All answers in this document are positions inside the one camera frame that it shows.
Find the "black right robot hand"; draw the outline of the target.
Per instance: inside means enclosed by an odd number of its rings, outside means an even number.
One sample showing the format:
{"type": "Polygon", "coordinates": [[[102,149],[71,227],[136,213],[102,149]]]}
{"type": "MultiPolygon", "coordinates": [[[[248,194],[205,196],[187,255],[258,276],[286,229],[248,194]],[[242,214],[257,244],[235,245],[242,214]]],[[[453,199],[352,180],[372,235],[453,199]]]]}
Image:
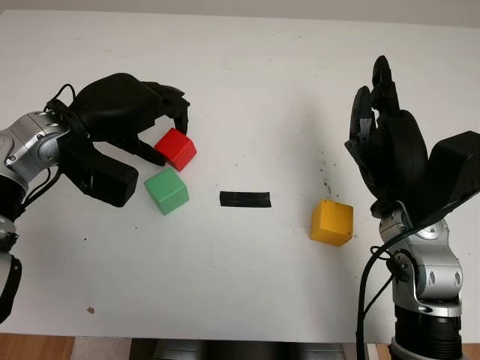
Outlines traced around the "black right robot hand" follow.
{"type": "Polygon", "coordinates": [[[392,203],[407,203],[425,177],[428,155],[417,121],[400,108],[384,55],[373,65],[372,84],[355,95],[345,146],[376,198],[370,210],[378,218],[392,203]]]}

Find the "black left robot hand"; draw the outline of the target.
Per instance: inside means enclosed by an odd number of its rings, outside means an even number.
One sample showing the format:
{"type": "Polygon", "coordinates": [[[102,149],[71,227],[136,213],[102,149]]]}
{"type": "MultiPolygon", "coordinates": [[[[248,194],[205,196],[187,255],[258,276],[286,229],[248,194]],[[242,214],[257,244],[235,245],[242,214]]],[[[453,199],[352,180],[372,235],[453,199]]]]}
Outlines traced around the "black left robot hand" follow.
{"type": "Polygon", "coordinates": [[[166,116],[182,134],[188,131],[185,93],[170,85],[140,81],[129,73],[114,73],[82,89],[70,108],[91,140],[106,142],[149,163],[164,166],[166,158],[139,138],[166,116]]]}

